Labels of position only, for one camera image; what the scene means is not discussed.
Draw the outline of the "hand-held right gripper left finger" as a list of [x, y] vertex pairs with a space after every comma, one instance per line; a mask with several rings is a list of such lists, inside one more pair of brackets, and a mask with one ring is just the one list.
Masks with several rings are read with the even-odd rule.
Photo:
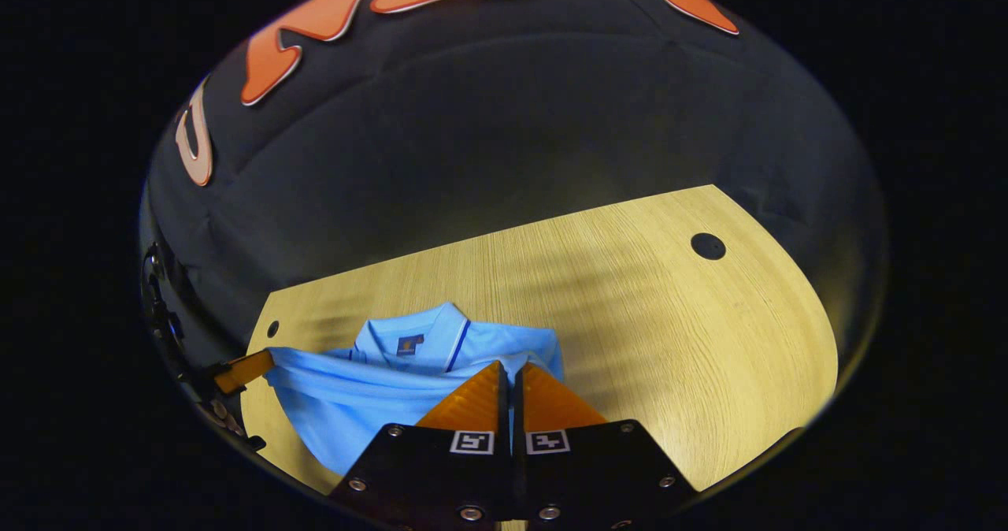
[[500, 530], [512, 476], [509, 382], [494, 360], [417, 423], [383, 425], [330, 498], [397, 530]]

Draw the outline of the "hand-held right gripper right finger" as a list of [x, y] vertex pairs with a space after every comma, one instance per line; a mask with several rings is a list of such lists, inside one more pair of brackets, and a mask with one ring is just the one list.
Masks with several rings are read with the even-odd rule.
[[698, 489], [639, 421], [608, 421], [543, 367], [514, 386], [514, 495], [529, 530], [656, 530]]

